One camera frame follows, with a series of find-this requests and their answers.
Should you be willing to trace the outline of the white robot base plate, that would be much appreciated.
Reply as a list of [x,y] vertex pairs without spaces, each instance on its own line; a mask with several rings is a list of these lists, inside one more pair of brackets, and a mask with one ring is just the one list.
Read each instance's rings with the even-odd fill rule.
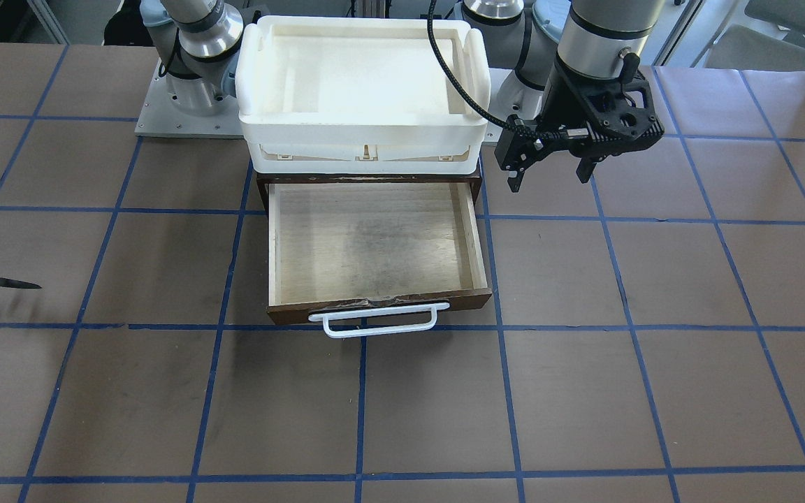
[[234,96],[202,79],[160,76],[154,67],[135,133],[140,137],[177,139],[242,139]]

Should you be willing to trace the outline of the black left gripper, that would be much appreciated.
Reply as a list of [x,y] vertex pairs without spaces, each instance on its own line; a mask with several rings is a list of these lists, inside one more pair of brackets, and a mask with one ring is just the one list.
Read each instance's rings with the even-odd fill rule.
[[[655,111],[651,86],[639,70],[639,59],[624,59],[625,68],[611,79],[591,78],[572,70],[562,59],[555,66],[541,108],[541,131],[588,129],[588,137],[572,141],[572,155],[581,157],[576,175],[591,181],[595,168],[609,155],[641,152],[665,134]],[[506,119],[496,143],[496,162],[507,173],[507,184],[517,194],[527,169],[543,159],[550,146],[521,119]]]

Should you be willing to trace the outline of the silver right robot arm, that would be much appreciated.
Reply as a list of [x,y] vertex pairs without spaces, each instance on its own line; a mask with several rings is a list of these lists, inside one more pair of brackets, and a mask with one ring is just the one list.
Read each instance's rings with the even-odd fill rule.
[[464,20],[265,15],[224,1],[144,1],[165,74],[237,106],[253,168],[266,175],[466,175],[488,125],[521,141],[504,162],[587,143],[490,114],[482,32]]

